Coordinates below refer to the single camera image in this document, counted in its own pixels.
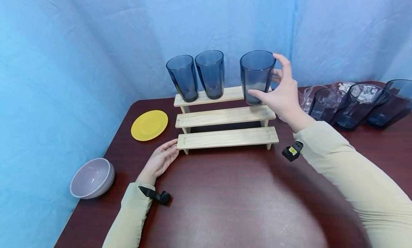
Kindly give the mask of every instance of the blue drinking glass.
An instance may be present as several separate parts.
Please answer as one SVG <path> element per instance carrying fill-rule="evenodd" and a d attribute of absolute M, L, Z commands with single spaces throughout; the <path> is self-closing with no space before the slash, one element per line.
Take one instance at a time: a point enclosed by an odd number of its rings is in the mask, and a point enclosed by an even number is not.
<path fill-rule="evenodd" d="M 374 109 L 366 124 L 385 129 L 398 122 L 412 111 L 412 80 L 396 79 L 389 81 L 385 90 L 389 93 L 388 101 Z"/>
<path fill-rule="evenodd" d="M 342 130 L 355 130 L 366 121 L 368 114 L 388 101 L 389 93 L 376 85 L 356 84 L 349 88 L 349 107 L 336 122 Z"/>
<path fill-rule="evenodd" d="M 219 99 L 225 88 L 225 59 L 219 50 L 207 50 L 195 58 L 200 82 L 209 99 Z"/>
<path fill-rule="evenodd" d="M 269 51 L 254 50 L 243 55 L 240 59 L 240 76 L 242 81 L 243 97 L 249 105 L 260 105 L 262 101 L 248 94 L 250 89 L 268 92 L 272 69 L 276 59 Z"/>
<path fill-rule="evenodd" d="M 315 93 L 309 115 L 315 120 L 334 124 L 348 107 L 347 93 L 336 88 L 323 88 Z"/>
<path fill-rule="evenodd" d="M 193 102 L 199 97 L 195 64 L 190 55 L 179 55 L 166 63 L 178 93 L 186 102 Z"/>

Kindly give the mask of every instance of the long sleeve shirt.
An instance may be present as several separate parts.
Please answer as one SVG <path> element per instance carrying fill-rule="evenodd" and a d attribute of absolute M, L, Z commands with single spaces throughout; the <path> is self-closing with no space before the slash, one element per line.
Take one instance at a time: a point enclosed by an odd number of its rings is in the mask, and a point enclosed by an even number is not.
<path fill-rule="evenodd" d="M 373 248 L 412 247 L 412 202 L 388 175 L 325 122 L 317 121 L 294 137 L 303 143 L 301 154 L 308 163 L 352 204 Z M 103 248 L 138 247 L 152 203 L 139 185 L 155 189 L 144 183 L 129 184 Z"/>

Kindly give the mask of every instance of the yellow plate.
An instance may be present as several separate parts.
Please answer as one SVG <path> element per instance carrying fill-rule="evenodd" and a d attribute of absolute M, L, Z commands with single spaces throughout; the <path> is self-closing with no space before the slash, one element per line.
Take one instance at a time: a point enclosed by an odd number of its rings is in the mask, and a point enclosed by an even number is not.
<path fill-rule="evenodd" d="M 167 122 L 167 115 L 161 110 L 143 113 L 131 126 L 131 136 L 138 141 L 152 140 L 165 130 Z"/>

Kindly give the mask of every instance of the wooden tabletop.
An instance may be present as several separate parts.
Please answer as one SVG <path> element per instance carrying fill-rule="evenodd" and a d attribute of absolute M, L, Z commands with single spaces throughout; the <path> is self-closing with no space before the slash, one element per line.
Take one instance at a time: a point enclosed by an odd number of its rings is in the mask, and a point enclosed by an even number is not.
<path fill-rule="evenodd" d="M 106 194 L 81 200 L 55 247 L 101 247 L 120 209 L 120 201 L 159 145 L 182 133 L 175 128 L 173 98 L 138 101 L 130 107 L 104 158 L 116 172 Z M 246 106 L 244 101 L 191 106 L 192 112 Z M 149 110 L 169 117 L 165 131 L 154 140 L 138 142 L 132 123 Z M 412 115 L 378 131 L 360 126 L 342 135 L 385 171 L 412 197 Z M 193 128 L 192 132 L 259 127 L 258 122 Z M 140 248 L 220 247 L 368 247 L 360 220 L 342 194 L 300 157 L 289 162 L 282 150 L 293 143 L 292 130 L 279 119 L 280 142 L 183 152 L 158 178 L 158 192 L 173 199 L 156 202 L 147 215 Z"/>

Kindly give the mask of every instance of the lavender bowl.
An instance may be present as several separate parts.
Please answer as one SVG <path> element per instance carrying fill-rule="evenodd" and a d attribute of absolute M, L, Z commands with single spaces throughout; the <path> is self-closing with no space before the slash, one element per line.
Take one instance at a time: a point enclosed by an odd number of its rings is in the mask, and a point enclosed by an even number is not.
<path fill-rule="evenodd" d="M 70 183 L 70 193 L 80 199 L 92 199 L 106 192 L 114 178 L 113 165 L 106 159 L 98 158 L 84 164 Z"/>

